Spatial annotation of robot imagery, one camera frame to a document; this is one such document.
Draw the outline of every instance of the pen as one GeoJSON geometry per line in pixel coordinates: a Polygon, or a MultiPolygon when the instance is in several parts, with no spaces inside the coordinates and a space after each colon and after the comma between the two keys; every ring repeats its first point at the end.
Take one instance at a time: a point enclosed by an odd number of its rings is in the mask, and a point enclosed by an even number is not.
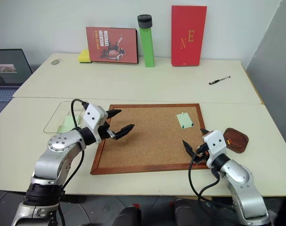
{"type": "Polygon", "coordinates": [[[227,77],[225,77],[225,78],[223,78],[223,79],[218,79],[218,80],[209,82],[209,84],[210,84],[210,85],[213,85],[213,84],[215,84],[215,83],[217,83],[217,82],[219,82],[219,81],[221,81],[221,80],[228,79],[228,78],[230,78],[230,77],[231,77],[231,76],[227,76],[227,77]]]}

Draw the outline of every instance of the yellow sponge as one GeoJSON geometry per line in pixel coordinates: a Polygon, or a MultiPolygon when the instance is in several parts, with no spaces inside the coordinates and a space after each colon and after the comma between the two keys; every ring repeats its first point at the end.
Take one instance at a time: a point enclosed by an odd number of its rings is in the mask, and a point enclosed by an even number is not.
{"type": "Polygon", "coordinates": [[[78,56],[79,63],[91,63],[90,53],[88,49],[82,50],[80,55],[78,56]]]}

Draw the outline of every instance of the green tube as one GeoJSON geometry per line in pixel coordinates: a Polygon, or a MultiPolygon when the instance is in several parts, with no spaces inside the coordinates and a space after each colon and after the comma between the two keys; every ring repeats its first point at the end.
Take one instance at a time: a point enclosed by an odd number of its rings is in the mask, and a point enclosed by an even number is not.
{"type": "Polygon", "coordinates": [[[152,33],[151,28],[140,28],[145,67],[154,67],[154,55],[153,55],[153,44],[152,44],[152,33]]]}
{"type": "Polygon", "coordinates": [[[154,67],[154,55],[152,44],[152,17],[148,14],[142,14],[138,16],[139,32],[141,34],[145,67],[154,67]]]}

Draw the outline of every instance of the brown wooden coaster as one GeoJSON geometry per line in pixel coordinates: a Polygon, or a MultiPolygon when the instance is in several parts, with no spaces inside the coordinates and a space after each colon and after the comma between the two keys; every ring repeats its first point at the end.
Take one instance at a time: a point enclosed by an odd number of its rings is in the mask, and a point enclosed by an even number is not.
{"type": "Polygon", "coordinates": [[[248,143],[248,137],[242,132],[233,128],[227,128],[223,134],[227,148],[236,153],[242,153],[248,143]]]}
{"type": "MultiPolygon", "coordinates": [[[[199,104],[110,105],[122,112],[107,120],[112,131],[128,124],[132,131],[119,140],[106,139],[98,146],[91,174],[113,174],[164,170],[188,170],[191,157],[182,140],[194,150],[204,143],[204,128],[199,104]],[[188,113],[194,126],[182,129],[176,117],[188,113]]],[[[204,162],[193,169],[206,169],[204,162]]]]}

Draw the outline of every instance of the robotic arm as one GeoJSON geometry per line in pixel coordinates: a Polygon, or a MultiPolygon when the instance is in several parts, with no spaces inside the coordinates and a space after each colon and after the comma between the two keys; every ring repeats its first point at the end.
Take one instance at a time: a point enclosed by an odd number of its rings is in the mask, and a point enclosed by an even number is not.
{"type": "Polygon", "coordinates": [[[134,124],[130,124],[114,133],[109,129],[106,119],[109,119],[121,110],[105,111],[101,106],[83,102],[86,127],[60,133],[51,137],[47,149],[38,159],[31,178],[30,186],[25,194],[24,201],[19,204],[12,226],[56,226],[56,211],[60,196],[69,182],[66,178],[73,159],[87,145],[101,143],[103,139],[120,139],[128,134],[134,124]]]}
{"type": "MultiPolygon", "coordinates": [[[[215,168],[227,188],[231,191],[233,205],[242,225],[262,226],[270,222],[265,203],[253,182],[251,171],[226,156],[226,143],[220,131],[207,131],[202,129],[204,144],[197,150],[201,156],[196,163],[207,159],[208,168],[215,168]]],[[[183,141],[186,151],[193,156],[192,148],[183,141]]]]}

